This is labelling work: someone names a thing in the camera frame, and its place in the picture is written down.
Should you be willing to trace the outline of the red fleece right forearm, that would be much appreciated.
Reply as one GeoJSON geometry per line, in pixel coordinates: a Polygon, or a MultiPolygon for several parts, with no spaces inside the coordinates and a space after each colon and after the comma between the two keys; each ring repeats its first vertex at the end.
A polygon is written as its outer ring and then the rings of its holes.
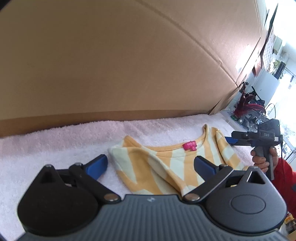
{"type": "Polygon", "coordinates": [[[284,159],[279,158],[278,164],[274,169],[274,180],[272,181],[275,188],[286,202],[288,211],[295,218],[296,192],[295,171],[284,159]]]}

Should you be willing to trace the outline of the person right hand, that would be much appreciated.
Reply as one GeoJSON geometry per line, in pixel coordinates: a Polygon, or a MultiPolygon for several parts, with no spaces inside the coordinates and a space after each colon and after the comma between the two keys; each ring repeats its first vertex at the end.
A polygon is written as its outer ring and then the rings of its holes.
{"type": "MultiPolygon", "coordinates": [[[[273,170],[274,170],[278,165],[278,153],[275,147],[270,148],[269,152],[272,156],[273,170]]],[[[268,170],[270,170],[270,164],[269,162],[266,161],[265,157],[258,156],[257,153],[255,152],[255,149],[253,149],[250,152],[250,154],[252,156],[252,161],[254,166],[257,166],[258,168],[260,168],[263,173],[266,173],[268,170]]]]}

